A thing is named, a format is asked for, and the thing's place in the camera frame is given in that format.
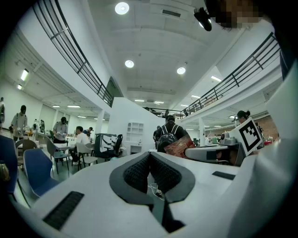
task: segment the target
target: ceiling light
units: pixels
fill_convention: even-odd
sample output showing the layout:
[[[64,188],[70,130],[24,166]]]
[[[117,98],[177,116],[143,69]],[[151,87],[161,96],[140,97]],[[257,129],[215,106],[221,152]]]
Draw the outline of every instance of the ceiling light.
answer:
[[[221,82],[221,79],[219,79],[219,78],[217,78],[215,76],[212,76],[211,78],[217,80],[218,82]]]
[[[22,76],[20,77],[21,80],[25,81],[25,78],[27,77],[29,71],[27,69],[24,69]]]
[[[185,73],[185,68],[183,68],[183,67],[178,68],[177,73],[178,74],[184,74]]]
[[[127,68],[132,68],[135,64],[131,60],[125,61],[125,66]]]
[[[116,6],[115,6],[115,11],[119,14],[119,15],[123,15],[125,13],[127,13],[129,11],[129,5],[126,2],[119,2]]]

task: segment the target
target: rectangular ceiling light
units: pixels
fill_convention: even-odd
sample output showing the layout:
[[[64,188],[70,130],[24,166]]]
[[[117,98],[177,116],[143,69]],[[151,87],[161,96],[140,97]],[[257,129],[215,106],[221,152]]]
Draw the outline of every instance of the rectangular ceiling light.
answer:
[[[29,71],[27,69],[24,69],[22,76],[20,77],[21,80],[25,81],[25,78],[27,77]]]
[[[215,76],[212,76],[211,78],[217,80],[218,82],[221,82],[222,81],[221,79],[219,79],[219,78],[217,78]]]

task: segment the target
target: railing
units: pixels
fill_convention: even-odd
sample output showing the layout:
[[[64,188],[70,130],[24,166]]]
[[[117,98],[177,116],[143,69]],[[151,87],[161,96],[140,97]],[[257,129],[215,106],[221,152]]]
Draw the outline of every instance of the railing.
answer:
[[[182,110],[182,118],[201,110],[249,81],[279,57],[279,50],[275,36],[270,33],[264,42],[237,69],[201,96],[200,99]]]
[[[181,111],[177,110],[169,110],[169,109],[161,109],[161,108],[151,108],[151,107],[144,107],[147,111],[153,113],[154,115],[165,118],[165,115],[173,115],[176,119],[182,118]]]
[[[40,0],[33,6],[42,28],[57,50],[82,80],[109,106],[113,96],[107,91],[75,40],[58,0]]]

